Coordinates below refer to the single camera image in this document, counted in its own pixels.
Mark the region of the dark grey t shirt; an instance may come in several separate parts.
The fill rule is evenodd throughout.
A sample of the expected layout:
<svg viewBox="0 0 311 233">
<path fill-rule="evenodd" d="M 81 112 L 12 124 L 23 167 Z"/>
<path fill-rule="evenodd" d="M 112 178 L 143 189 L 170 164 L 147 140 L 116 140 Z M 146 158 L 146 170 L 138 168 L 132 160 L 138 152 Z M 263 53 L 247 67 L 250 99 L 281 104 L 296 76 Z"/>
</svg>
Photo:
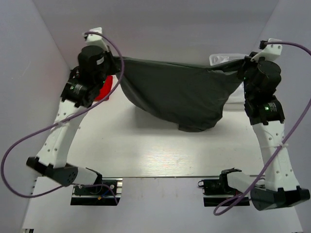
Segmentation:
<svg viewBox="0 0 311 233">
<path fill-rule="evenodd" d="M 243 64 L 243 59 L 217 66 L 129 57 L 115 60 L 119 66 L 124 63 L 124 73 L 117 78 L 132 104 L 191 133 L 211 129 L 222 119 L 228 97 L 236 89 L 227 86 L 229 72 L 238 74 Z"/>
</svg>

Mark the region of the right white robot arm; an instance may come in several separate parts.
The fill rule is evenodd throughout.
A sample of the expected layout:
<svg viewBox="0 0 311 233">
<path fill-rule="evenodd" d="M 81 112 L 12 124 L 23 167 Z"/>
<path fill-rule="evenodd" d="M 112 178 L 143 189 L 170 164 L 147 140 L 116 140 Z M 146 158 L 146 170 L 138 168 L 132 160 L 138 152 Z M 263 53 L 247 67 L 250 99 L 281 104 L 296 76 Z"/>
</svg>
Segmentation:
<svg viewBox="0 0 311 233">
<path fill-rule="evenodd" d="M 258 139 L 264 167 L 255 179 L 241 170 L 222 171 L 219 187 L 224 193 L 240 191 L 217 208 L 226 203 L 228 207 L 214 215 L 220 216 L 236 206 L 246 195 L 259 210 L 293 207 L 311 198 L 310 191 L 302 188 L 294 174 L 287 140 L 295 131 L 297 122 L 285 135 L 285 115 L 275 91 L 281 82 L 281 69 L 267 55 L 252 52 L 244 59 L 238 71 L 238 78 L 244 86 L 244 109 Z"/>
</svg>

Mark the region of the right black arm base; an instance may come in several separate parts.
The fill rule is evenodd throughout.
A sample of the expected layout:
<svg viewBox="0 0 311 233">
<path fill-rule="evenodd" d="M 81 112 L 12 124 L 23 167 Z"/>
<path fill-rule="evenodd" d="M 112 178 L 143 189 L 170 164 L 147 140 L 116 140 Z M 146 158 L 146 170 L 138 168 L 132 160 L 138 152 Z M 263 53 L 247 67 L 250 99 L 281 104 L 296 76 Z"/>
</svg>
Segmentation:
<svg viewBox="0 0 311 233">
<path fill-rule="evenodd" d="M 221 202 L 241 194 L 241 192 L 236 189 L 221 187 L 219 179 L 200 180 L 198 182 L 198 187 L 203 190 L 203 202 L 205 207 L 216 207 Z"/>
</svg>

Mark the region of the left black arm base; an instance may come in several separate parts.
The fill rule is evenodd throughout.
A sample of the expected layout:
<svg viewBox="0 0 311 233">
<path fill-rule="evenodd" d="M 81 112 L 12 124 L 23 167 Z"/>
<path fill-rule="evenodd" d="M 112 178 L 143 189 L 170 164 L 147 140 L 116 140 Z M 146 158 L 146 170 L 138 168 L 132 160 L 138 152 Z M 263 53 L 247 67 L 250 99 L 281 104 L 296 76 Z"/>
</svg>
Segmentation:
<svg viewBox="0 0 311 233">
<path fill-rule="evenodd" d="M 73 187 L 72 206 L 117 206 L 121 199 L 122 178 L 105 178 L 99 185 Z"/>
</svg>

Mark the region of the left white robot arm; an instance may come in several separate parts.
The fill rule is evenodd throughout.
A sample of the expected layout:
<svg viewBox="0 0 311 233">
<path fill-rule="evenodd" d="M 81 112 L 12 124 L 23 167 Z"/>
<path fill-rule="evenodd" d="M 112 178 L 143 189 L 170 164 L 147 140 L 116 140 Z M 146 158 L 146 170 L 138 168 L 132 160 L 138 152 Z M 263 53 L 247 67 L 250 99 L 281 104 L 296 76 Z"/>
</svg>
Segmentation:
<svg viewBox="0 0 311 233">
<path fill-rule="evenodd" d="M 86 184 L 93 194 L 102 190 L 100 174 L 67 163 L 68 152 L 82 119 L 104 85 L 109 72 L 117 70 L 109 47 L 88 45 L 78 54 L 78 66 L 71 72 L 61 93 L 55 125 L 43 147 L 26 165 L 62 186 Z"/>
</svg>

